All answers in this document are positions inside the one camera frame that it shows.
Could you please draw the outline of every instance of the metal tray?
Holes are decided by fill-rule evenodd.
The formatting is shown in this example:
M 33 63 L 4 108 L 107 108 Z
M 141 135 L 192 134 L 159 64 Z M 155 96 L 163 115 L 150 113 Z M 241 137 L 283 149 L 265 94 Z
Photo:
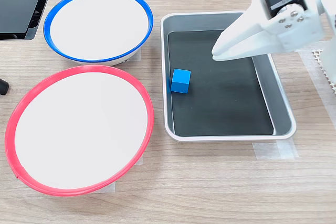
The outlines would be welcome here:
M 271 55 L 216 62 L 211 49 L 242 12 L 169 14 L 161 20 L 164 125 L 181 142 L 290 138 L 296 130 Z M 170 91 L 175 68 L 188 94 Z

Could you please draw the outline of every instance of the red-rimmed plate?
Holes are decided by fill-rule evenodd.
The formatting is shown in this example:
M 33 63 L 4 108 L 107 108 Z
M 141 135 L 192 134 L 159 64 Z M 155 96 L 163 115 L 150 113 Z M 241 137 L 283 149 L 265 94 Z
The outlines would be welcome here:
M 27 186 L 74 196 L 124 175 L 141 157 L 154 127 L 144 86 L 107 66 L 59 72 L 20 101 L 5 135 L 8 162 Z

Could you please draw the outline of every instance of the black mat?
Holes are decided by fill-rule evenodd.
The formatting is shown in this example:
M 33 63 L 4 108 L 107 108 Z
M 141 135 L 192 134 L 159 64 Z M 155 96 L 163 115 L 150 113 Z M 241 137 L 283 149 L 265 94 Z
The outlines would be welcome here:
M 251 58 L 216 62 L 211 49 L 221 31 L 168 36 L 171 79 L 191 71 L 188 94 L 172 92 L 179 136 L 272 135 L 273 126 Z

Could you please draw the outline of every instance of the robotic arm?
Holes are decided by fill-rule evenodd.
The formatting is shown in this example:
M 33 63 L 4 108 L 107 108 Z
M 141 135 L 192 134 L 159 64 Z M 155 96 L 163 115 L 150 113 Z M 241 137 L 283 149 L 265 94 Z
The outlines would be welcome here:
M 291 52 L 321 40 L 323 13 L 334 37 L 320 58 L 329 79 L 336 83 L 336 0 L 252 0 L 250 7 L 218 38 L 213 59 Z

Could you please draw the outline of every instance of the blue cube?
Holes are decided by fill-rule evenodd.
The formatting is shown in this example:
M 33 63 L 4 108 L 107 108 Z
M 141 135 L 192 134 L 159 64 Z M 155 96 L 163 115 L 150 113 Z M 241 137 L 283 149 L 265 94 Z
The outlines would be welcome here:
M 171 91 L 188 93 L 191 72 L 189 70 L 174 69 Z

